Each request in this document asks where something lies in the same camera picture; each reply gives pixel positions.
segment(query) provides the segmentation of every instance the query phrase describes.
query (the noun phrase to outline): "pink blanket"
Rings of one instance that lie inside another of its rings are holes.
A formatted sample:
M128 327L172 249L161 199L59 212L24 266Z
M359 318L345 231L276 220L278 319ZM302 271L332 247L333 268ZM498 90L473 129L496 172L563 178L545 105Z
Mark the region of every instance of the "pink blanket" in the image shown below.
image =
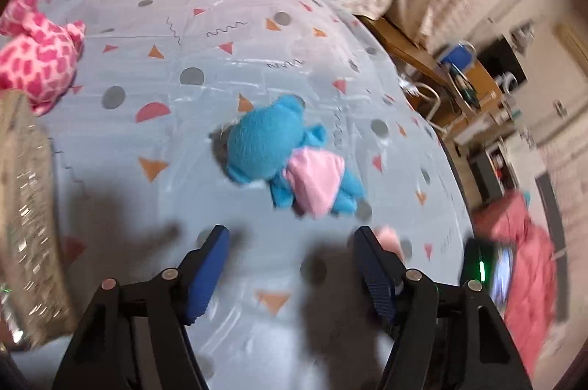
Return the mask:
M476 236L516 244L505 323L529 375L553 319L556 294L553 244L532 223L524 197L511 192L474 217Z

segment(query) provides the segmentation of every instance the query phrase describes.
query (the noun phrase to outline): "black device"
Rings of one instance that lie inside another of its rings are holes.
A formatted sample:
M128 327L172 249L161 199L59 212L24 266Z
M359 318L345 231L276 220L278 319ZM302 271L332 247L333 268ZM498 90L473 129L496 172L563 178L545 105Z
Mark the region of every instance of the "black device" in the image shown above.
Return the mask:
M177 270L137 284L104 281L69 344L53 390L142 389L134 317L148 318L162 390L208 390L184 326L193 322L187 311L190 286L219 239L221 230L215 230ZM396 254L381 248L367 226L355 232L354 254L374 307L396 338L378 390L423 389L440 322L445 338L436 388L532 390L510 334L479 281L459 287L407 270ZM8 389L26 389L14 366L10 372L14 386Z

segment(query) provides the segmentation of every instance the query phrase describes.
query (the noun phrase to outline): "plush toy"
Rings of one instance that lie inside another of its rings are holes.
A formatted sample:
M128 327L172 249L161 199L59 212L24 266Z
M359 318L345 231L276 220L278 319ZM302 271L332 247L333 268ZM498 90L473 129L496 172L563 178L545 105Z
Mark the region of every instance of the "plush toy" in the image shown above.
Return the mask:
M321 148L325 128L305 128L303 113L294 95L248 112L229 133L227 173L242 184L268 181L277 208L296 199L315 219L329 211L353 214L363 186L341 156Z
M84 31L54 24L37 0L11 0L0 17L0 34L13 38L0 50L0 90L23 90L35 115L48 112L74 79Z

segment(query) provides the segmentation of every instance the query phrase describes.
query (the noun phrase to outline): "green light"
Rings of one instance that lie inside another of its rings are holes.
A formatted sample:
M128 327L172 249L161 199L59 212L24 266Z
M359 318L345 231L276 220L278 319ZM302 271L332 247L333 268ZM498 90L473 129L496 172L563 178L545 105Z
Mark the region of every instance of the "green light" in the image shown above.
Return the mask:
M486 270L484 269L484 263L480 261L480 280L486 282Z

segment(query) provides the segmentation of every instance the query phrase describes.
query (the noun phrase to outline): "wooden desk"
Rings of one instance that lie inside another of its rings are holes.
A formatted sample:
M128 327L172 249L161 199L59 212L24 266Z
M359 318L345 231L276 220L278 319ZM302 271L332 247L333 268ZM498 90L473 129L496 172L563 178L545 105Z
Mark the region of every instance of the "wooden desk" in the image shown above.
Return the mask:
M371 20L367 17L360 17L359 19L390 55L404 60L408 65L412 65L436 83L447 85L445 78L434 72L437 68L437 61L424 48L414 45L385 18Z
M465 114L454 112L449 103L442 104L439 111L433 117L435 124L440 127L445 127L452 121L459 119L448 133L448 138L454 137L488 113L498 111L498 106L502 102L502 90L496 85L494 79L480 62L477 61L465 75L476 89L481 110L473 117L466 117Z

